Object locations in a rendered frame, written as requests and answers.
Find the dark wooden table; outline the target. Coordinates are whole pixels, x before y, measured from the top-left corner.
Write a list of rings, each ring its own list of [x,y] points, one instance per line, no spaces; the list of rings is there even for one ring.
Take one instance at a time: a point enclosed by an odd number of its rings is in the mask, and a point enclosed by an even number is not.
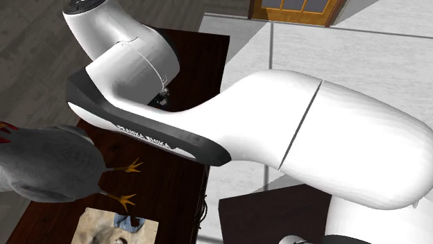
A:
[[[179,56],[181,72],[168,88],[166,111],[186,110],[220,91],[230,38],[227,35],[166,29]],[[80,216],[88,207],[139,216],[159,223],[155,244],[192,244],[209,168],[137,141],[108,132],[85,121],[84,129],[101,150],[108,166],[127,166],[139,158],[136,173],[104,173],[101,188],[115,195],[130,195],[134,203],[124,209],[101,194],[68,203],[31,202],[12,234],[0,244],[71,244]]]

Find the grey chicken figure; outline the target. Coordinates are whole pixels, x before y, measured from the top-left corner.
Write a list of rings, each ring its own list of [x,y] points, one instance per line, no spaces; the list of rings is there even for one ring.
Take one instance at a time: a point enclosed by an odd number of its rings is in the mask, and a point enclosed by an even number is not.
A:
[[[71,125],[18,128],[0,121],[0,192],[34,202],[73,202],[95,193],[130,204],[131,195],[103,191],[103,155],[86,131]]]

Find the wooden door with glass panes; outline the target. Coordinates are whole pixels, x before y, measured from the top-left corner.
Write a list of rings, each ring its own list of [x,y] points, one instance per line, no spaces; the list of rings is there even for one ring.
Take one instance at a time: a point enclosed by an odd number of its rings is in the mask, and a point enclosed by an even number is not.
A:
[[[250,0],[248,19],[330,27],[348,0]]]

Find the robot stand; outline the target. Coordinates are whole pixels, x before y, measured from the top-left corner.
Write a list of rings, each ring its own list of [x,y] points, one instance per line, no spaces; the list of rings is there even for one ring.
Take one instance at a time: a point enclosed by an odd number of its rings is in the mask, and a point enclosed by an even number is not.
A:
[[[223,244],[278,244],[296,235],[319,244],[331,195],[306,184],[219,201]]]

